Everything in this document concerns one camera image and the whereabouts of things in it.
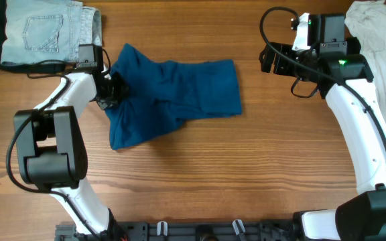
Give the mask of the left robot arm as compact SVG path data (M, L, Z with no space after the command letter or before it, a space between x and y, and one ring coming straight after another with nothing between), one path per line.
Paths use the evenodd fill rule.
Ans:
M6 171L18 188L52 196L72 218L70 233L58 228L56 240L127 240L86 178L88 156L78 119L89 102L101 110L118 106L128 87L121 77L111 77L109 55L102 47L82 44L78 50L78 60L57 74L55 91L13 117Z

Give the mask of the dark blue polo shirt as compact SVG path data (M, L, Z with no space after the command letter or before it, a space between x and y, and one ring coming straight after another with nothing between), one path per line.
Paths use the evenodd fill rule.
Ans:
M129 95L106 109L109 144L118 150L178 130L186 121L242 113L239 81L232 60L199 64L154 62L125 44L111 68Z

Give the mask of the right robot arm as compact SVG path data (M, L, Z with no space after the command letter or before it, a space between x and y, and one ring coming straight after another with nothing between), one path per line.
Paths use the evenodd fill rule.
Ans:
M327 103L346 141L357 196L335 209L297 212L292 240L386 240L386 123L374 76L360 44L346 37L343 14L293 13L291 45L267 42L263 72L311 82Z

